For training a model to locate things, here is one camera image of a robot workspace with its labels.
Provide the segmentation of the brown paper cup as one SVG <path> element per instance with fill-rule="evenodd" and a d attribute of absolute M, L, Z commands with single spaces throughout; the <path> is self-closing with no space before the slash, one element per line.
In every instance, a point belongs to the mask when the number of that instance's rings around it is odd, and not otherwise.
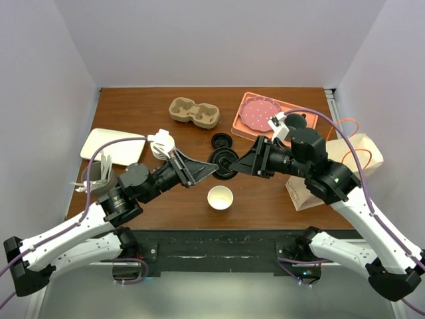
<path fill-rule="evenodd" d="M 222 211 L 228 209 L 234 201 L 232 191 L 223 186 L 218 185 L 210 189 L 207 194 L 208 204 L 216 210 Z"/>

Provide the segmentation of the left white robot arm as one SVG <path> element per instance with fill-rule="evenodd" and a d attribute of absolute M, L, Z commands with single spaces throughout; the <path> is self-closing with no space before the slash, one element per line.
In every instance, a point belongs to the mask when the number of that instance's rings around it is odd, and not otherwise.
<path fill-rule="evenodd" d="M 51 279 L 98 261 L 135 261 L 139 245 L 125 223 L 142 214 L 149 203 L 176 185 L 191 187 L 218 170 L 213 163 L 188 158 L 174 150 L 154 171 L 133 163 L 117 185 L 84 211 L 34 237 L 11 237 L 3 246 L 15 287 L 24 297 L 43 289 Z"/>

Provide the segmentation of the paper bag orange handles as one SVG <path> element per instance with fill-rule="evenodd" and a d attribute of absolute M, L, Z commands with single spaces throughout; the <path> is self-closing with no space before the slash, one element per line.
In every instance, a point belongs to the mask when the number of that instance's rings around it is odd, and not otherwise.
<path fill-rule="evenodd" d="M 358 133 L 359 123 L 352 118 L 344 118 L 337 123 L 354 122 L 356 129 L 349 136 L 348 139 L 355 149 L 355 153 L 359 159 L 359 163 L 363 170 L 365 177 L 372 175 L 378 167 L 384 163 L 384 158 L 375 143 L 366 134 Z M 359 170 L 355 163 L 354 155 L 349 150 L 345 141 L 341 138 L 338 140 L 330 140 L 331 128 L 326 137 L 326 150 L 331 160 L 345 164 L 352 170 L 357 177 L 359 177 Z M 322 205 L 323 201 L 312 195 L 307 187 L 303 178 L 291 176 L 286 182 L 286 189 L 294 204 L 296 211 L 302 211 L 318 205 Z"/>

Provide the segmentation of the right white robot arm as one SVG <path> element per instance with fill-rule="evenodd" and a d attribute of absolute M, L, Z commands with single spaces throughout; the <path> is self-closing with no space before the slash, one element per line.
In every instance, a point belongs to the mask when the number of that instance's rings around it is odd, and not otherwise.
<path fill-rule="evenodd" d="M 303 178 L 307 189 L 342 215 L 370 246 L 361 249 L 308 227 L 294 252 L 310 263 L 332 261 L 364 276 L 372 288 L 396 302 L 412 293 L 424 274 L 424 251 L 403 236 L 364 194 L 359 178 L 328 158 L 325 140 L 311 128 L 298 129 L 291 148 L 259 136 L 250 151 L 230 165 L 232 171 L 270 178 L 276 172 Z"/>

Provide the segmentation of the stack of paper cups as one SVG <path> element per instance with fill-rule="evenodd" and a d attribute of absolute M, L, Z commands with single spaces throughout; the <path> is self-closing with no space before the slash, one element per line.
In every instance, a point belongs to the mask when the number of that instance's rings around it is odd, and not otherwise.
<path fill-rule="evenodd" d="M 150 144 L 151 152 L 153 156 L 158 160 L 166 160 L 169 158 L 169 153 L 175 149 L 175 140 L 173 146 L 160 146 L 156 144 Z"/>

